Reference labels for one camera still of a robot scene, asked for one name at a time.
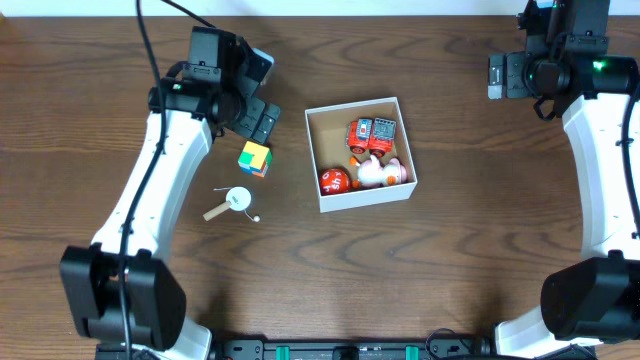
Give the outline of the red lettered ball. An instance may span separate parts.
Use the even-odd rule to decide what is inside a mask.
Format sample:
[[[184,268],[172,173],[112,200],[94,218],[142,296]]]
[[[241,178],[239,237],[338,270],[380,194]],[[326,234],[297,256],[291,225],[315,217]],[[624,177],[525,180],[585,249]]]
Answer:
[[[319,186],[322,196],[342,194],[350,191],[351,179],[344,170],[331,168],[320,175]]]

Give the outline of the multicoloured puzzle cube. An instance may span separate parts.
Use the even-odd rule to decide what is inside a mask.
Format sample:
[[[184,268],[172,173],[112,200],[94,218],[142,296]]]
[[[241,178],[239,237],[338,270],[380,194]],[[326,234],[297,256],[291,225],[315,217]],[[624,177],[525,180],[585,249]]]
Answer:
[[[245,173],[265,177],[272,159],[272,152],[268,147],[247,141],[238,158],[238,166]]]

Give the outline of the pink white toy duck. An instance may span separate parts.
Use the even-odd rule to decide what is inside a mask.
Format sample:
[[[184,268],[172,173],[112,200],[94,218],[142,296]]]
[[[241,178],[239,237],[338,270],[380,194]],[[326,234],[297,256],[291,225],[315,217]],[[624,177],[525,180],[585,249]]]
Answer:
[[[354,189],[388,187],[408,180],[407,170],[397,158],[391,158],[386,165],[382,165],[375,155],[362,162],[352,156],[349,163],[357,168],[357,179],[352,182]]]

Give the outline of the red toy fire truck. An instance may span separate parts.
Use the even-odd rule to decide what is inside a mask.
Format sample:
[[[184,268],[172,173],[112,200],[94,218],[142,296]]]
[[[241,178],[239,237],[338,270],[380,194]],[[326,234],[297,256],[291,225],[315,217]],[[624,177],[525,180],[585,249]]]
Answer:
[[[359,118],[346,131],[346,147],[356,155],[369,152],[382,158],[393,149],[396,122],[384,118]]]

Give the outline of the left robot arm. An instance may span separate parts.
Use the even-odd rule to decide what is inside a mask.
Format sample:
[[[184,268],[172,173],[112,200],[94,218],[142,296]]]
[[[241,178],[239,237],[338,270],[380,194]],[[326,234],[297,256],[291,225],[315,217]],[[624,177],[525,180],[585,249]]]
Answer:
[[[68,247],[59,264],[79,335],[105,359],[206,359],[212,332],[186,313],[169,270],[177,219],[214,141],[232,131],[265,143],[278,118],[257,89],[274,59],[242,37],[194,27],[186,60],[158,76],[139,157],[123,193],[87,247]]]

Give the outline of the white cardboard box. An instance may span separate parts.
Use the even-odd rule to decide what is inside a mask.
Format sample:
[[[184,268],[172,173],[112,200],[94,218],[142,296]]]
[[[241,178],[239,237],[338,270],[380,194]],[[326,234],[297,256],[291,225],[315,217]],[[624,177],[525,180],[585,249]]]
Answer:
[[[316,194],[322,213],[346,210],[387,202],[407,200],[418,185],[407,131],[399,101],[395,97],[351,102],[307,109],[304,112]],[[395,124],[392,146],[384,156],[376,159],[368,149],[352,152],[347,144],[347,131],[361,119],[384,119]],[[385,186],[387,175],[378,183],[362,179],[361,169],[367,165],[384,168],[390,164],[404,167],[406,178]],[[329,170],[341,170],[351,181],[350,189],[329,194],[328,181],[323,178]]]

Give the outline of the white rattle drum toy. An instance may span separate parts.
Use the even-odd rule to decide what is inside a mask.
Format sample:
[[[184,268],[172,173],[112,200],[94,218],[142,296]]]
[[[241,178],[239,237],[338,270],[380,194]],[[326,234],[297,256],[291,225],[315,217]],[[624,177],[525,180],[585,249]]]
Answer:
[[[226,191],[225,201],[203,214],[203,219],[205,221],[210,221],[228,210],[242,212],[251,221],[256,223],[261,221],[261,217],[259,215],[251,216],[247,211],[252,202],[252,195],[247,188],[240,186],[228,187],[226,188]]]

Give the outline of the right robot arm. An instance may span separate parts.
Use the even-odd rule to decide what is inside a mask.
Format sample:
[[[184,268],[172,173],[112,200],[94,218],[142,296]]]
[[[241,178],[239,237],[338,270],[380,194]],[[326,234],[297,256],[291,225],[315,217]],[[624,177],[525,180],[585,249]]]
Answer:
[[[639,66],[608,52],[607,0],[530,1],[521,52],[488,63],[492,100],[550,103],[572,148],[582,208],[580,261],[550,275],[539,305],[494,331],[494,354],[589,356],[639,337]]]

